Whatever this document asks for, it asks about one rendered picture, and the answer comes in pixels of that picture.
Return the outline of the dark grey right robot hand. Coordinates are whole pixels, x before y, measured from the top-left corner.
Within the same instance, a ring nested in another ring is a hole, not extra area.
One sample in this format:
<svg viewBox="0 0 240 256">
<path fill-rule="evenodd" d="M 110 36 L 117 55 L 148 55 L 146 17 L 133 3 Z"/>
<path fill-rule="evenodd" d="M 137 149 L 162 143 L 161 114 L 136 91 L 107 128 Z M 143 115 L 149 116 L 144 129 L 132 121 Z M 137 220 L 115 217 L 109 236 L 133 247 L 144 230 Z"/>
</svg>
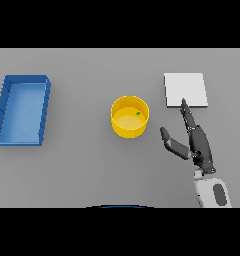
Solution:
<svg viewBox="0 0 240 256">
<path fill-rule="evenodd" d="M 182 99 L 180 112 L 182 114 L 185 128 L 189 137 L 189 145 L 185 146 L 172 138 L 169 132 L 160 128 L 160 134 L 165 148 L 183 160 L 193 160 L 193 164 L 202 170 L 202 174 L 214 174 L 216 168 L 213 164 L 213 157 L 207 136 L 200 125 L 195 123 L 193 114 Z"/>
</svg>

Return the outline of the pale square scale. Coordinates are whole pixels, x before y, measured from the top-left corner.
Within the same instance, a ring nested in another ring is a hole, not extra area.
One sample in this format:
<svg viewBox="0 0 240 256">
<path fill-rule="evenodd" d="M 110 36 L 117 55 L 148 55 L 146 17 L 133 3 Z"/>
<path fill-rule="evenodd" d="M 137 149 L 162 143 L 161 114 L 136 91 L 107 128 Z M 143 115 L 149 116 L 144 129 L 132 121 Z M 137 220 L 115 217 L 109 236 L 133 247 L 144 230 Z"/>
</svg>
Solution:
<svg viewBox="0 0 240 256">
<path fill-rule="evenodd" d="M 165 73 L 167 107 L 179 107 L 182 99 L 189 107 L 207 107 L 208 100 L 202 73 Z"/>
</svg>

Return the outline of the yellow bowl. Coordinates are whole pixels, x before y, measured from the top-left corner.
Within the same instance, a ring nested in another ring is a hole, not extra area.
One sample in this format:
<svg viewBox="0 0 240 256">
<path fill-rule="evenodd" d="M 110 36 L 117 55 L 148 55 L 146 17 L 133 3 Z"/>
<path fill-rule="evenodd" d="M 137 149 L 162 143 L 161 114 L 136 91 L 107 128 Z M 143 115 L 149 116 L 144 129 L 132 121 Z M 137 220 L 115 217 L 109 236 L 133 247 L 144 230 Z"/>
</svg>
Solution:
<svg viewBox="0 0 240 256">
<path fill-rule="evenodd" d="M 122 96 L 111 106 L 110 121 L 114 132 L 125 139 L 142 135 L 150 117 L 147 103 L 137 96 Z"/>
</svg>

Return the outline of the blue tray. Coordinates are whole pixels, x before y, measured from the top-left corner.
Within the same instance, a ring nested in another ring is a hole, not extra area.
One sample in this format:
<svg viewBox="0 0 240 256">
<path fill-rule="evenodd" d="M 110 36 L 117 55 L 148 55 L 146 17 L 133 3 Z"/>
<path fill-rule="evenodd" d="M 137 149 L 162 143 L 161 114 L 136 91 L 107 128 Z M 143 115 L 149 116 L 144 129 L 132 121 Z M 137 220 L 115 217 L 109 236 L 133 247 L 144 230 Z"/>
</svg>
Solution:
<svg viewBox="0 0 240 256">
<path fill-rule="evenodd" d="M 0 91 L 0 146 L 41 146 L 51 82 L 47 75 L 5 75 Z"/>
</svg>

